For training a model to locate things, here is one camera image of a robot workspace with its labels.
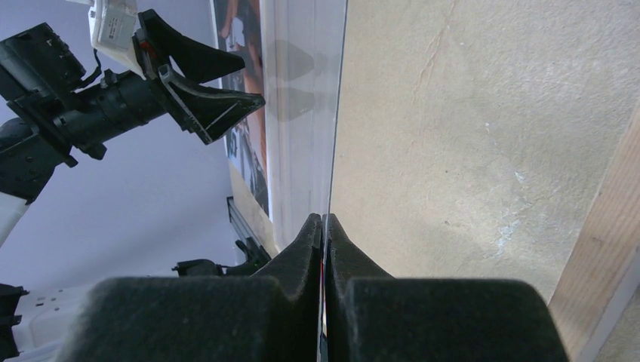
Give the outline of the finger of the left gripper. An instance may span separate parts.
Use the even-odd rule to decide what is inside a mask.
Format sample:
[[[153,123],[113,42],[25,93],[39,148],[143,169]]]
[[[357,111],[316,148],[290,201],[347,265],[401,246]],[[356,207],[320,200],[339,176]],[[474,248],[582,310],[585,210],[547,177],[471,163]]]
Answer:
[[[175,62],[182,74],[198,84],[222,78],[245,67],[235,53],[225,52],[186,37],[166,23],[153,9],[137,14],[139,55],[147,55],[155,67]]]
[[[163,107],[182,130],[195,134],[205,145],[265,105],[259,94],[205,87],[169,65],[160,66],[158,76],[166,95]]]

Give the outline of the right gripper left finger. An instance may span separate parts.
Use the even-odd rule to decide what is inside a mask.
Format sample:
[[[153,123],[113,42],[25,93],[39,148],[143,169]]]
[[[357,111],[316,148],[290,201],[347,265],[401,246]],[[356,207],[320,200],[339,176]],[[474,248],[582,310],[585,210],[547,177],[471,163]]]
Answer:
[[[314,361],[322,218],[250,276],[111,278],[88,293],[58,361]]]

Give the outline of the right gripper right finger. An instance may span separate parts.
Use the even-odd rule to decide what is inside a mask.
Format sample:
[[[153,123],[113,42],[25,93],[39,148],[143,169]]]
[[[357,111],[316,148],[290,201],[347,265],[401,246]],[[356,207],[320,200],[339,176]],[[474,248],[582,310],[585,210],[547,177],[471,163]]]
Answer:
[[[395,278],[327,218],[331,361],[566,361],[550,311],[524,281]]]

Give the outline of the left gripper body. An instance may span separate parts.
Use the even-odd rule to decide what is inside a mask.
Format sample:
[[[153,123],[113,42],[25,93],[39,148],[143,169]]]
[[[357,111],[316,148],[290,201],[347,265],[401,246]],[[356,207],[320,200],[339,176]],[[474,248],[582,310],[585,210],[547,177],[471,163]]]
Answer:
[[[104,143],[166,113],[157,87],[132,71],[91,75],[47,23],[1,42],[1,191],[32,203],[71,151],[96,160]]]

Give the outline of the glossy photo print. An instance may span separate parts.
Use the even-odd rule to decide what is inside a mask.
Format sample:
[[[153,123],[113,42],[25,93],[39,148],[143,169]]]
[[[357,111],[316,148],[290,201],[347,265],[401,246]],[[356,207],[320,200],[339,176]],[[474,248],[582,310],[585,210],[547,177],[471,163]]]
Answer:
[[[212,1],[214,37],[222,51],[241,57],[241,68],[221,78],[235,91],[241,120],[226,133],[226,153],[260,209],[270,215],[263,45],[259,1]]]

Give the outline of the clear acrylic sheet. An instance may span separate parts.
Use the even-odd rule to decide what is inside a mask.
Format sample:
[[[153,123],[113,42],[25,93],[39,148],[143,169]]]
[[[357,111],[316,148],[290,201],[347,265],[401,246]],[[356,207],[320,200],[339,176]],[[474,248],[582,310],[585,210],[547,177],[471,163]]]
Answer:
[[[331,188],[346,1],[264,1],[264,96],[270,219],[277,251],[309,214],[326,214]]]

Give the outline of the wooden picture frame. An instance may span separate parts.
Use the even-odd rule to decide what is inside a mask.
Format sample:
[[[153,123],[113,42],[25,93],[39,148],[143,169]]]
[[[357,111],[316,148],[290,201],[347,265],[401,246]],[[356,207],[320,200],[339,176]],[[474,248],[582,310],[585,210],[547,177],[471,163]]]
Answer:
[[[592,361],[639,284],[639,110],[616,147],[549,308],[571,361]]]

